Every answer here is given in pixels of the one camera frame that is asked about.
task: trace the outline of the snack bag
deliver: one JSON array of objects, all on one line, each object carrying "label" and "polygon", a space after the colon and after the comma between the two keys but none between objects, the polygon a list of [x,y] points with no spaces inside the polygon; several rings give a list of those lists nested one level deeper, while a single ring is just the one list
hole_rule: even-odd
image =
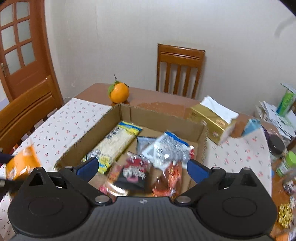
[{"label": "snack bag", "polygon": [[187,168],[187,162],[194,158],[194,147],[178,138],[174,133],[165,132],[158,137],[142,152],[155,168],[165,170],[172,161],[182,162],[182,167]]},{"label": "snack bag", "polygon": [[152,144],[153,142],[155,142],[157,138],[156,137],[142,137],[142,136],[138,136],[137,137],[137,147],[136,147],[136,151],[138,155],[142,154],[142,151],[148,147],[150,144]]},{"label": "snack bag", "polygon": [[122,170],[122,166],[118,165],[117,163],[114,163],[112,165],[112,168],[110,169],[110,172],[108,173],[106,182],[102,186],[100,186],[100,188],[99,188],[99,190],[102,193],[109,196],[113,202],[115,202],[115,200],[118,196],[127,196],[128,195],[128,190],[117,187],[114,184],[114,182],[117,180],[118,176],[120,175],[121,170]]},{"label": "snack bag", "polygon": [[129,157],[114,184],[125,190],[144,191],[150,164],[132,152],[128,152],[127,155]]},{"label": "snack bag", "polygon": [[154,183],[152,192],[155,197],[169,196],[174,200],[181,192],[182,164],[172,162],[169,167],[163,171],[163,174],[157,178]]},{"label": "snack bag", "polygon": [[121,121],[82,161],[96,157],[99,160],[98,172],[104,174],[141,130],[139,126]]},{"label": "snack bag", "polygon": [[40,166],[34,147],[25,147],[6,164],[6,178],[9,180],[25,179],[35,167]]}]

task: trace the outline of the glass pane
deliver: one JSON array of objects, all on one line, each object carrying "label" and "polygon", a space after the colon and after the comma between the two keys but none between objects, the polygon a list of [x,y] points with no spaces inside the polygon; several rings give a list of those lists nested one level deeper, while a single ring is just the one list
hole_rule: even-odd
[{"label": "glass pane", "polygon": [[13,74],[20,69],[20,60],[17,55],[17,50],[10,51],[5,54],[6,63],[8,64],[8,70],[10,74]]},{"label": "glass pane", "polygon": [[29,16],[29,3],[17,2],[17,19]]},{"label": "glass pane", "polygon": [[35,61],[32,42],[21,46],[20,50],[22,51],[22,58],[24,60],[25,65],[28,65],[29,63],[32,63]]},{"label": "glass pane", "polygon": [[15,45],[15,32],[13,26],[1,31],[3,49],[6,50]]},{"label": "glass pane", "polygon": [[29,20],[18,23],[17,24],[17,31],[19,34],[19,41],[20,42],[31,38]]},{"label": "glass pane", "polygon": [[0,23],[1,23],[1,26],[4,26],[5,24],[11,23],[12,21],[13,21],[12,4],[10,4],[0,12]]}]

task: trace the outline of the white tissue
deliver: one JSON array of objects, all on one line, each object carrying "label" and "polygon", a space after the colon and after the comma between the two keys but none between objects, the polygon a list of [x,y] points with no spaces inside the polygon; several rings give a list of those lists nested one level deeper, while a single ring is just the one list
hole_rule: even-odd
[{"label": "white tissue", "polygon": [[231,123],[232,119],[236,119],[239,116],[238,113],[220,105],[209,96],[205,97],[200,104],[208,107],[214,113],[219,115],[223,120],[225,120],[228,124]]}]

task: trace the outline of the green leaf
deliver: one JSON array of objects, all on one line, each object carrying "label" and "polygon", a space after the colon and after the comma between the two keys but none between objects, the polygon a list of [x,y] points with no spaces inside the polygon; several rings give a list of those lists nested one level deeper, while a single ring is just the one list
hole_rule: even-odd
[{"label": "green leaf", "polygon": [[108,88],[108,95],[110,96],[111,95],[111,92],[114,90],[114,84],[113,85],[110,85],[109,88]]}]

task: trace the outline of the chip bag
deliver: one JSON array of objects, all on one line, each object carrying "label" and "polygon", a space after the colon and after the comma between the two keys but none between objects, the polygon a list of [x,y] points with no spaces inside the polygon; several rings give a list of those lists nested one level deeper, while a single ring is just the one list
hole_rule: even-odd
[{"label": "chip bag", "polygon": [[154,183],[152,192],[155,197],[168,196],[174,200],[181,193],[181,179],[182,179],[182,164],[177,162],[174,165],[172,162],[168,168],[163,171],[162,175],[157,178]]},{"label": "chip bag", "polygon": [[157,138],[156,137],[143,137],[143,136],[137,136],[137,154],[141,155],[142,151],[147,148],[150,144],[155,142]]},{"label": "chip bag", "polygon": [[114,182],[118,179],[118,176],[120,175],[122,170],[122,166],[118,165],[116,162],[113,163],[105,183],[100,186],[99,190],[109,196],[113,202],[116,201],[116,198],[118,196],[127,196],[128,190],[125,190],[123,188],[120,188],[114,184]]},{"label": "chip bag", "polygon": [[150,164],[140,155],[127,152],[128,158],[114,183],[125,190],[145,191]]},{"label": "chip bag", "polygon": [[25,147],[6,164],[6,178],[9,180],[25,179],[35,167],[40,166],[34,147]]},{"label": "chip bag", "polygon": [[150,161],[155,168],[164,171],[171,162],[182,162],[182,167],[187,168],[187,163],[194,158],[194,147],[172,132],[165,132],[142,151],[142,155]]}]

